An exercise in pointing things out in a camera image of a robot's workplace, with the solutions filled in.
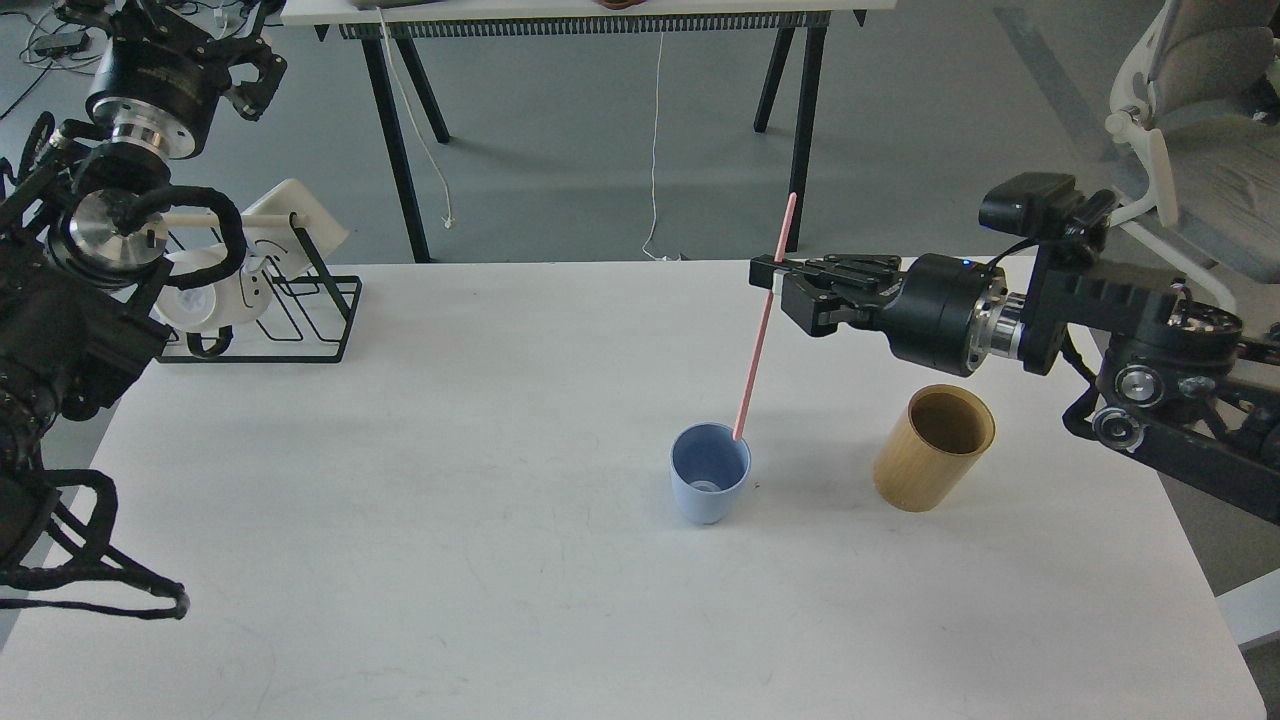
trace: straw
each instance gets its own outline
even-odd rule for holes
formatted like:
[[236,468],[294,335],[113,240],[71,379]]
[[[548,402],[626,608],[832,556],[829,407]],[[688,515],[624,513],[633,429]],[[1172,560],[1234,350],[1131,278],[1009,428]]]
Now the straw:
[[[778,234],[778,249],[773,261],[781,263],[787,251],[787,236],[791,234],[791,218],[796,211],[796,193],[787,197],[787,211],[782,215],[782,232]],[[751,368],[746,372],[746,388],[742,389],[742,404],[737,406],[737,420],[733,423],[733,442],[742,439],[742,427],[746,425],[746,409],[751,405],[751,388],[755,387],[755,370],[760,366],[760,350],[764,348],[764,331],[769,327],[769,310],[773,309],[773,287],[764,297],[764,311],[760,313],[760,329],[755,332],[755,350],[751,352]]]

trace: bamboo cup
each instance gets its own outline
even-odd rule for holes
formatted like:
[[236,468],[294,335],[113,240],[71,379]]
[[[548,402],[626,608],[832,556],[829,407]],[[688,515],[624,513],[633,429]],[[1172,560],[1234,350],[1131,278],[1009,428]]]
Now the bamboo cup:
[[995,439],[996,420],[978,396],[946,384],[920,388],[876,457],[876,489],[901,510],[932,510]]

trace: light blue plastic cup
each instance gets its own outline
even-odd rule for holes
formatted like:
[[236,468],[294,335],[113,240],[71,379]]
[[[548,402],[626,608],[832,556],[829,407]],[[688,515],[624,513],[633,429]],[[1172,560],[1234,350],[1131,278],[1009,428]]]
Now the light blue plastic cup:
[[671,447],[671,491],[694,523],[710,525],[728,515],[751,469],[746,441],[719,423],[691,425]]

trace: cylindrical container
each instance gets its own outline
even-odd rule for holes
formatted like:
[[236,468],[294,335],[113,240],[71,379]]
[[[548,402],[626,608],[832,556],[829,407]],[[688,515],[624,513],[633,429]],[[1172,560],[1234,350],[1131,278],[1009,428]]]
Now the cylindrical container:
[[746,441],[719,423],[691,425],[671,447],[671,491],[694,523],[710,525],[728,515],[751,469]]
[[876,457],[876,489],[900,510],[932,510],[995,439],[996,420],[978,396],[946,384],[922,388]]

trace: white table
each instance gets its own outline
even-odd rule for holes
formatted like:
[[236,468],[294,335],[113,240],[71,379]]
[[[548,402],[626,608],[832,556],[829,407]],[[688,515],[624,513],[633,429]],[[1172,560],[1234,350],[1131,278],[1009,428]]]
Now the white table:
[[[773,111],[773,101],[777,97],[795,31],[805,28],[800,102],[796,111],[788,184],[788,191],[797,195],[791,237],[787,241],[787,250],[794,251],[799,242],[800,219],[804,214],[809,151],[813,145],[814,114],[818,106],[818,81],[822,74],[822,53],[831,13],[854,12],[861,24],[867,19],[867,10],[888,10],[896,5],[897,0],[649,0],[626,10],[609,10],[593,0],[448,0],[389,9],[384,14],[431,131],[442,143],[449,142],[449,129],[422,68],[422,60],[413,46],[415,38],[777,28],[773,55],[769,59],[753,123],[755,132],[764,132]],[[361,41],[410,249],[415,261],[431,261],[417,206],[417,193],[404,154],[404,137],[392,97],[387,60],[380,47],[381,27],[378,12],[357,10],[347,0],[289,0],[280,19],[287,26],[315,26],[321,40],[328,27],[337,24],[343,37]]]
[[[24,611],[0,716],[1263,716],[1156,475],[1061,428],[1065,364],[956,380],[778,313],[750,484],[687,524],[667,454],[732,420],[746,268],[358,268],[340,365],[152,365],[95,466],[191,614]],[[869,471],[933,382],[998,438],[913,515]]]

